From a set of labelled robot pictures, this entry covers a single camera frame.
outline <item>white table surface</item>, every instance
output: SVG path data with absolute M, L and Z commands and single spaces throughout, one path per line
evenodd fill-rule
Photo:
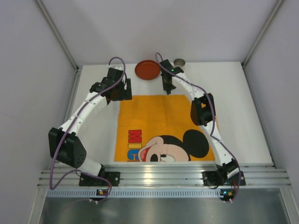
M 166 95 L 161 76 L 151 81 L 139 79 L 134 72 L 136 64 L 127 64 L 126 74 L 131 78 L 133 95 Z M 218 125 L 226 146 L 240 164 L 269 165 L 271 156 L 239 62 L 186 63 L 187 77 L 214 96 Z M 107 75 L 106 65 L 83 66 L 73 113 L 81 105 L 95 82 Z M 182 94 L 173 90 L 172 94 Z M 111 102 L 95 118 L 81 139 L 88 153 L 102 164 L 114 162 L 119 102 Z M 197 161 L 194 163 L 213 163 Z

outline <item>red letter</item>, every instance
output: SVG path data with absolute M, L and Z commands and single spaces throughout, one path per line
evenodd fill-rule
M 129 143 L 140 143 L 142 142 L 141 130 L 129 130 Z

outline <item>yellow towel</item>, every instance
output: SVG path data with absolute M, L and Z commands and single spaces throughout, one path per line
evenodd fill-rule
M 184 95 L 121 101 L 115 161 L 214 161 Z

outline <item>cable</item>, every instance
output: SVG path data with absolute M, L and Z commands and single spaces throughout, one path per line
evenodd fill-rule
M 159 60 L 158 60 L 158 58 L 157 58 L 157 55 L 159 55 L 161 59 L 163 59 L 163 58 L 162 58 L 162 56 L 160 55 L 160 53 L 158 53 L 158 52 L 156 53 L 156 55 L 155 55 L 155 57 L 156 57 L 156 61 L 157 61 L 157 63 L 160 65 L 160 62 L 159 62 Z M 168 70 L 167 70 L 166 68 L 164 68 L 162 65 L 160 65 L 160 67 L 161 67 L 164 71 L 166 71 L 166 72 L 168 72 L 169 74 L 171 74 L 172 76 L 174 76 L 174 77 L 176 77 L 176 78 L 182 80 L 183 82 L 185 82 L 185 83 L 187 83 L 187 84 L 189 84 L 189 85 L 191 85 L 191 86 L 194 86 L 194 87 L 196 87 L 196 88 L 199 88 L 200 90 L 202 90 L 202 91 L 204 92 L 204 94 L 205 94 L 205 96 L 206 96 L 206 98 L 207 98 L 207 100 L 208 100 L 208 102 L 209 102 L 209 105 L 210 105 L 210 107 L 211 107 L 211 112 L 212 112 L 213 126 L 212 126 L 212 130 L 211 130 L 211 133 L 210 133 L 210 136 L 212 136 L 213 133 L 214 133 L 214 129 L 215 129 L 215 113 L 214 113 L 214 107 L 213 107 L 212 101 L 211 101 L 211 99 L 210 99 L 210 97 L 209 97 L 207 91 L 206 91 L 204 88 L 202 88 L 202 87 L 200 87 L 200 86 L 198 86 L 198 85 L 195 85 L 195 84 L 193 84 L 193 83 L 191 83 L 191 82 L 188 82 L 187 80 L 185 80 L 184 78 L 182 78 L 182 77 L 180 77 L 180 76 L 174 74 L 173 72 L 168 71 Z
M 76 114 L 76 117 L 74 118 L 74 120 L 71 122 L 70 126 L 66 129 L 65 133 L 63 134 L 62 138 L 60 139 L 60 142 L 58 143 L 57 145 L 57 148 L 55 150 L 55 153 L 54 153 L 54 156 L 53 156 L 53 159 L 52 159 L 52 163 L 51 163 L 51 168 L 50 168 L 50 181 L 49 181 L 49 188 L 50 190 L 54 190 L 59 184 L 60 182 L 70 173 L 73 173 L 73 172 L 81 172 L 81 173 L 84 173 L 85 175 L 87 176 L 91 176 L 93 178 L 97 178 L 97 179 L 100 179 L 100 180 L 103 180 L 105 182 L 108 183 L 109 185 L 109 191 L 108 193 L 106 194 L 106 196 L 103 198 L 102 201 L 105 201 L 106 198 L 109 196 L 111 190 L 112 190 L 112 184 L 106 180 L 105 178 L 103 177 L 100 177 L 100 176 L 95 176 L 95 175 L 91 175 L 91 174 L 88 174 L 88 173 L 85 173 L 79 169 L 74 169 L 74 170 L 71 170 L 69 172 L 66 172 L 59 180 L 58 182 L 53 186 L 53 173 L 54 173 L 54 166 L 55 166 L 55 161 L 56 161 L 56 158 L 57 158 L 57 155 L 59 153 L 59 150 L 62 146 L 62 143 L 64 142 L 65 140 L 65 137 L 66 135 L 69 133 L 69 131 L 71 130 L 71 128 L 73 127 L 73 125 L 75 124 L 76 120 L 78 119 L 78 116 L 81 114 L 81 112 L 84 110 L 84 108 L 89 104 L 89 102 L 91 102 L 92 100 L 94 100 L 95 98 L 97 98 L 98 96 L 100 96 L 101 94 L 103 94 L 104 92 L 107 92 L 108 90 L 114 88 L 118 83 L 120 83 L 126 73 L 126 64 L 125 62 L 120 58 L 120 57 L 113 57 L 110 59 L 109 63 L 108 63 L 108 66 L 110 66 L 111 62 L 114 60 L 114 59 L 119 59 L 122 64 L 123 64 L 123 72 L 122 72 L 122 75 L 120 77 L 119 80 L 116 81 L 116 83 L 114 83 L 113 85 L 109 86 L 108 88 L 104 89 L 103 91 L 99 92 L 98 94 L 94 95 L 93 97 L 91 97 L 88 102 L 86 102 L 85 104 L 83 104 L 83 106 L 79 109 L 78 113 Z
M 76 175 L 81 178 L 81 176 L 76 172 Z
M 222 143 L 222 141 L 220 141 L 220 139 L 211 136 L 212 138 L 214 138 L 215 140 L 219 141 L 219 143 L 226 149 L 226 151 L 234 158 L 237 167 L 239 169 L 239 179 L 238 179 L 238 184 L 237 184 L 237 190 L 235 191 L 235 196 L 233 197 L 233 199 L 231 200 L 231 202 L 233 202 L 235 200 L 235 198 L 237 197 L 238 193 L 239 193 L 239 188 L 241 185 L 241 168 L 240 168 L 240 164 L 238 163 L 238 160 L 236 159 L 236 157 L 234 156 L 234 154 Z
M 215 121 L 215 113 L 214 113 L 214 107 L 213 107 L 212 101 L 211 101 L 211 99 L 210 99 L 210 97 L 209 97 L 207 91 L 206 91 L 204 88 L 202 88 L 202 87 L 200 87 L 200 86 L 198 86 L 198 85 L 195 85 L 195 84 L 193 84 L 193 83 L 191 83 L 191 82 L 188 82 L 187 80 L 185 80 L 184 78 L 182 78 L 182 77 L 180 77 L 180 76 L 174 74 L 173 72 L 168 71 L 165 67 L 163 67 L 163 66 L 160 64 L 160 62 L 159 62 L 157 56 L 159 56 L 161 60 L 163 60 L 163 58 L 162 58 L 162 56 L 161 56 L 160 53 L 157 52 L 157 53 L 155 54 L 156 62 L 160 65 L 160 67 L 161 67 L 164 71 L 168 72 L 169 74 L 171 74 L 171 75 L 174 76 L 174 77 L 179 78 L 180 80 L 186 82 L 187 84 L 189 84 L 189 85 L 191 85 L 191 86 L 194 86 L 194 87 L 196 87 L 196 88 L 199 88 L 200 90 L 202 90 L 202 91 L 204 92 L 204 94 L 205 94 L 205 96 L 206 96 L 206 98 L 207 98 L 207 100 L 208 100 L 208 102 L 209 102 L 209 105 L 210 105 L 210 107 L 211 107 L 212 119 L 213 119 L 213 127 L 212 127 L 212 130 L 211 130 L 210 136 L 211 136 L 211 138 L 214 138 L 215 140 L 217 140 L 217 141 L 218 141 L 218 142 L 219 142 L 219 143 L 226 149 L 226 151 L 227 151 L 227 152 L 234 158 L 234 160 L 235 160 L 235 162 L 236 162 L 236 164 L 237 164 L 237 167 L 238 167 L 238 169 L 239 169 L 239 180 L 238 180 L 237 190 L 236 190 L 236 192 L 235 192 L 235 196 L 234 196 L 234 198 L 231 200 L 231 202 L 233 202 L 233 201 L 235 200 L 236 196 L 237 196 L 238 193 L 239 193 L 239 188 L 240 188 L 240 184 L 241 184 L 241 169 L 240 169 L 240 165 L 239 165 L 239 163 L 238 163 L 236 157 L 232 154 L 232 152 L 229 151 L 229 149 L 222 143 L 222 141 L 220 141 L 220 139 L 218 139 L 218 138 L 216 138 L 216 137 L 213 136 L 214 129 L 215 129 L 215 122 L 216 122 L 216 121 Z
M 127 74 L 125 73 L 125 83 L 124 83 L 124 86 L 127 84 Z
M 233 181 L 233 183 L 234 183 L 234 191 L 236 192 L 237 191 L 237 183 L 235 180 Z
M 215 190 L 217 189 L 220 185 L 217 184 L 215 187 L 211 187 L 210 185 L 208 185 L 207 181 L 204 180 L 204 183 L 209 187 L 209 189 Z

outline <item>mickey mouse ear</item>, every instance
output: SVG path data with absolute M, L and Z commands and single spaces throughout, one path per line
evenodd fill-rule
M 196 158 L 203 158 L 209 152 L 209 143 L 203 133 L 197 130 L 188 130 L 183 136 L 184 149 Z

